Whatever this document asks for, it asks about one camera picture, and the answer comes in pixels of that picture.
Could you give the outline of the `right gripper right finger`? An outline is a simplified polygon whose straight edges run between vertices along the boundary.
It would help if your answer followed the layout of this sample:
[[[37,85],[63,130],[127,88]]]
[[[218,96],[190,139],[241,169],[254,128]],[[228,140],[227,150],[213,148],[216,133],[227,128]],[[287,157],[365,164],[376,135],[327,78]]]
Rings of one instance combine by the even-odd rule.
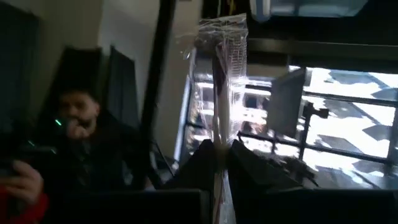
[[[266,191],[304,188],[304,180],[316,184],[315,174],[306,163],[291,156],[280,156],[262,151],[251,151],[238,140],[229,150],[229,173],[233,166],[252,178],[255,184]]]

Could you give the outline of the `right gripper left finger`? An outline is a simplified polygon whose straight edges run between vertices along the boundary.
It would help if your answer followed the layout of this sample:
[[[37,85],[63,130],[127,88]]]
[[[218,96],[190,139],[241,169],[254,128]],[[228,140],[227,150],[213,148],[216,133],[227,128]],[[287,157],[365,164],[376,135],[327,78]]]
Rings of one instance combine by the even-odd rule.
[[[164,189],[213,190],[215,172],[215,147],[210,139],[206,139],[175,176],[164,184]]]

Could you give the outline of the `purple toothbrush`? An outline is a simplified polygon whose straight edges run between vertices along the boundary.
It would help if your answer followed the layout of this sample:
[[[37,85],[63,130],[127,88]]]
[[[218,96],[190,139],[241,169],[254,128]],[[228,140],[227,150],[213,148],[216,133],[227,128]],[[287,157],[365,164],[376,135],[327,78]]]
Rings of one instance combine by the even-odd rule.
[[[247,36],[245,14],[202,19],[184,56],[199,100],[197,112],[201,119],[211,118],[205,128],[215,153],[213,224],[236,224],[226,160],[243,122]]]

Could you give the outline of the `black monitor stand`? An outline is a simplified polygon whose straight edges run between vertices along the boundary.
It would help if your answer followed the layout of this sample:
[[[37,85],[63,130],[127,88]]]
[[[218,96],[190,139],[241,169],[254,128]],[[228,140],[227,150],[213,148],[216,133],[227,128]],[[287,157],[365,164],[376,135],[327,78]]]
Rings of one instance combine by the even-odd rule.
[[[303,126],[303,131],[300,134],[300,145],[299,145],[299,155],[298,158],[300,160],[303,159],[304,151],[305,148],[307,147],[307,136],[308,136],[308,131],[310,127],[310,120],[313,115],[318,116],[319,118],[322,119],[327,119],[329,117],[329,109],[327,108],[320,108],[320,109],[315,109],[313,106],[313,103],[308,102],[306,105],[303,107],[303,117],[304,117],[304,126]]]

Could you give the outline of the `black monitor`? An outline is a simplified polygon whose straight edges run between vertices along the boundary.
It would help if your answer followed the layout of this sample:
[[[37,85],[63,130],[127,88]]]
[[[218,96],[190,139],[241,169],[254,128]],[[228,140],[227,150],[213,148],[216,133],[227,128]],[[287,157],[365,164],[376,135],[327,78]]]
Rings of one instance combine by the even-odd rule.
[[[299,68],[272,81],[267,107],[267,128],[290,138],[296,138],[297,124],[302,115],[303,86],[306,68]]]

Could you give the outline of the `person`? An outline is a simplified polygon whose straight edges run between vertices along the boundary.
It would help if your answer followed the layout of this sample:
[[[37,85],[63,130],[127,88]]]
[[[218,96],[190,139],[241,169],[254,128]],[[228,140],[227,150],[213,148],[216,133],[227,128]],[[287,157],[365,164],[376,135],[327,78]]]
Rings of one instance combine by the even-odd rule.
[[[78,192],[152,187],[137,131],[101,109],[88,88],[62,90],[39,120],[34,141],[56,150],[37,166],[52,200]]]

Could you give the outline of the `large window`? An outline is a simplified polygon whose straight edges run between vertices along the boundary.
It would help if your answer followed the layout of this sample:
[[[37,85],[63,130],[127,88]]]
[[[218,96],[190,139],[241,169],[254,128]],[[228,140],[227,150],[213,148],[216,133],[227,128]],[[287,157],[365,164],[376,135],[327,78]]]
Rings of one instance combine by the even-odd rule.
[[[299,158],[304,118],[296,138],[267,129],[269,77],[245,82],[241,141],[252,151]],[[313,115],[303,159],[322,187],[398,190],[398,75],[309,68],[304,102],[329,109]]]

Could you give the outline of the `black overhead beam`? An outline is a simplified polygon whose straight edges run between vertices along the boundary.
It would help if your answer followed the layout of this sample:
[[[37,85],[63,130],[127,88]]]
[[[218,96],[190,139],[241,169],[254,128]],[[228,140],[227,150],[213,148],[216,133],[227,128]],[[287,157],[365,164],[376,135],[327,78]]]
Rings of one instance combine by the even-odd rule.
[[[249,0],[203,0],[206,19],[245,14],[249,60],[290,60],[292,65],[398,73],[398,0],[368,0],[353,17],[272,16],[258,22]]]

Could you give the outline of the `black phone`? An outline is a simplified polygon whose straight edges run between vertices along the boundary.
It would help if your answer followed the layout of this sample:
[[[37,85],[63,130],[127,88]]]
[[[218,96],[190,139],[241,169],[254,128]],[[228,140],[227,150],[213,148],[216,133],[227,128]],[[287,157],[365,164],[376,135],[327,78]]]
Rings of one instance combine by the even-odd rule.
[[[14,161],[29,163],[42,157],[52,157],[57,154],[57,149],[52,146],[19,145],[0,151],[0,177],[11,177],[17,175],[14,170]]]

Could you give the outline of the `person's hand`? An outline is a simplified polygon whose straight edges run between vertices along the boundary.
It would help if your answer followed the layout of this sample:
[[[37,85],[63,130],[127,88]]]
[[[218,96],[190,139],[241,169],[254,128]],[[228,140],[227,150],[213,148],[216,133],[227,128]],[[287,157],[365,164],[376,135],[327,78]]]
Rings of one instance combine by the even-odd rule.
[[[31,165],[23,161],[14,161],[13,168],[17,176],[0,177],[0,185],[7,193],[25,201],[29,205],[38,202],[43,190],[43,178]]]

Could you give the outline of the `pale ceiling light panel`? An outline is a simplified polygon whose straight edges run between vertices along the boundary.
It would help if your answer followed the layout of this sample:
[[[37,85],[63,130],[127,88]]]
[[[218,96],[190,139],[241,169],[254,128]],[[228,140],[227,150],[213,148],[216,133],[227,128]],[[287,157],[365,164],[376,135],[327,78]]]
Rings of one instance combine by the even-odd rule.
[[[368,0],[249,0],[251,16],[265,22],[272,16],[353,17]]]

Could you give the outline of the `black vertical rig post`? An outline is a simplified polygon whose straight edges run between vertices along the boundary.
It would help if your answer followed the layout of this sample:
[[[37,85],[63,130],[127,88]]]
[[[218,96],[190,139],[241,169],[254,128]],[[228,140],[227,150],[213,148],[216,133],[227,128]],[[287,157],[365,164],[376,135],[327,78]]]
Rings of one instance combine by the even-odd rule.
[[[149,61],[144,106],[142,109],[140,132],[142,134],[142,148],[146,156],[152,150],[153,130],[157,114],[159,93],[164,77],[165,57],[169,46],[170,32],[174,20],[177,0],[159,0],[159,15]]]

